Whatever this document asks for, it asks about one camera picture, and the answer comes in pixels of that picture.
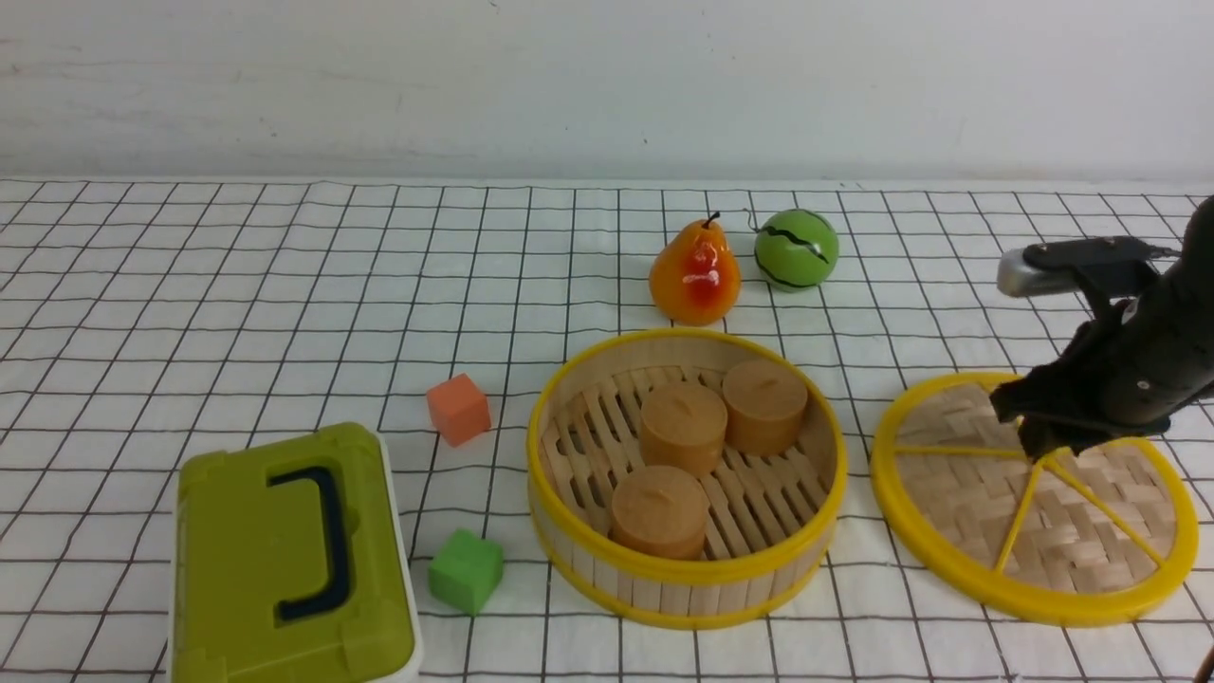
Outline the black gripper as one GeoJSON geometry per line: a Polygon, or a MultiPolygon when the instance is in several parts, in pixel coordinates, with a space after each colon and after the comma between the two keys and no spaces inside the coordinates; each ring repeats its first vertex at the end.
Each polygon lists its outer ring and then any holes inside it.
{"type": "Polygon", "coordinates": [[[1002,422],[1022,416],[1031,462],[1112,436],[1158,434],[1212,397],[1212,323],[1201,298],[1127,300],[1082,325],[1057,362],[993,389],[989,405],[1002,422]]]}

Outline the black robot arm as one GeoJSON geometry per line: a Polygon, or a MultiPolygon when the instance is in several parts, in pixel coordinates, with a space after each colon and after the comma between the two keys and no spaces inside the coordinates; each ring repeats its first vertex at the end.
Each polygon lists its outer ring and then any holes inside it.
{"type": "Polygon", "coordinates": [[[997,288],[1014,298],[1078,291],[1093,311],[1055,362],[989,394],[997,419],[1019,422],[1032,461],[1162,434],[1172,415],[1212,397],[1210,200],[1179,249],[1135,237],[1040,243],[1002,256],[997,288]]]}

